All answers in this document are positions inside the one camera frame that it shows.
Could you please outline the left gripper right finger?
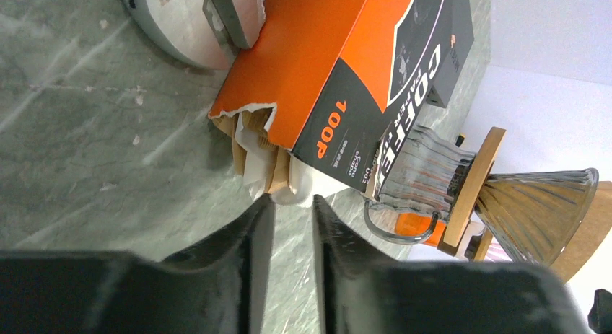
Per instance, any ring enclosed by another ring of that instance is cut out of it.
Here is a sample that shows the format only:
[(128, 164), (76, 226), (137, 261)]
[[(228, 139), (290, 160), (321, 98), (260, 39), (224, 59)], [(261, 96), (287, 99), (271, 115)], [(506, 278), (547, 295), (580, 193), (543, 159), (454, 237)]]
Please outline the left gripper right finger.
[(312, 204), (322, 333), (586, 333), (560, 280), (528, 263), (399, 261)]

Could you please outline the orange coffee filter box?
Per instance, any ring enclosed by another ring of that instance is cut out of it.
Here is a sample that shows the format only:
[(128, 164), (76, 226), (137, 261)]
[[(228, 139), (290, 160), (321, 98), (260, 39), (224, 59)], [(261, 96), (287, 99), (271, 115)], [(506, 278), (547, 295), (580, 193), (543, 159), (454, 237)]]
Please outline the orange coffee filter box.
[(266, 0), (209, 117), (251, 198), (375, 199), (440, 75), (453, 0)]

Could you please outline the pink dripper with wooden ring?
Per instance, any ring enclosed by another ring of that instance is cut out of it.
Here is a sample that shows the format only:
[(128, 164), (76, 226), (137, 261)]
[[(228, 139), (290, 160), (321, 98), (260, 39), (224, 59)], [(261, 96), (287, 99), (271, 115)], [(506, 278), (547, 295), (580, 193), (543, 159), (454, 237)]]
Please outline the pink dripper with wooden ring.
[(510, 263), (512, 262), (512, 258), (505, 252), (505, 250), (496, 240), (493, 240), (486, 251), (484, 261), (494, 263)]

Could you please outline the red adjustable wrench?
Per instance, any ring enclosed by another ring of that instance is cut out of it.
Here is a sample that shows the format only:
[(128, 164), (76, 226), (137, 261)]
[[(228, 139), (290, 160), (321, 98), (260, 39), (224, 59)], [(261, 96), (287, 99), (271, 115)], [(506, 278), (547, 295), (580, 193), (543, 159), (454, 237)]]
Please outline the red adjustable wrench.
[(264, 0), (122, 1), (152, 42), (202, 69), (229, 69), (255, 45), (266, 21)]

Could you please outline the brown paper coffee filter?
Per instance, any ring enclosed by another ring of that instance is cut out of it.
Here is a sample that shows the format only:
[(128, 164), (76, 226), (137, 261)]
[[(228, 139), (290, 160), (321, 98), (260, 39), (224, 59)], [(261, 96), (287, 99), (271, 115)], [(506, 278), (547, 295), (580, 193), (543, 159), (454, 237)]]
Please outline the brown paper coffee filter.
[(593, 201), (574, 236), (551, 264), (551, 270), (568, 282), (593, 256), (611, 230), (611, 181), (599, 182)]

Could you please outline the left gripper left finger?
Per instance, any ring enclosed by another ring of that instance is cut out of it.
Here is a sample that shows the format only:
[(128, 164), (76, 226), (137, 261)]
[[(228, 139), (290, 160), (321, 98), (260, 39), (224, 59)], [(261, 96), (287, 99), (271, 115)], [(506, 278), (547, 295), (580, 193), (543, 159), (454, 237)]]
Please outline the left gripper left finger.
[(259, 333), (276, 207), (164, 260), (126, 251), (1, 252), (3, 333)]

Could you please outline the orange glass cup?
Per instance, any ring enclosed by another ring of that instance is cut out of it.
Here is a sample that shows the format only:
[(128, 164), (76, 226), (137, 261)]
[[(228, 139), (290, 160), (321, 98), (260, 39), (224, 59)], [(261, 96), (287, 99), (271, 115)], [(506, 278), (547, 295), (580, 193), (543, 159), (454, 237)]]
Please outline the orange glass cup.
[[(401, 236), (413, 236), (425, 233), (432, 222), (430, 216), (420, 216), (413, 213), (399, 214), (395, 223), (395, 233)], [(444, 221), (438, 221), (432, 235), (424, 241), (425, 245), (437, 247), (446, 228)]]

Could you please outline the grey glass carafe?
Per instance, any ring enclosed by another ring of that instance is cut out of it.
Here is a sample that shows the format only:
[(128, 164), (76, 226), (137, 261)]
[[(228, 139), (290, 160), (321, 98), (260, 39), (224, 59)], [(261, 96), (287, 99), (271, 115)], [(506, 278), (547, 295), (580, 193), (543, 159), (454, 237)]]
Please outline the grey glass carafe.
[[(364, 221), (375, 236), (400, 245), (426, 242), (438, 223), (448, 223), (453, 206), (476, 158), (439, 137), (434, 130), (417, 125), (408, 134), (390, 174), (380, 187), (378, 199), (364, 202)], [(375, 217), (390, 220), (401, 214), (430, 218), (418, 234), (383, 229)]]

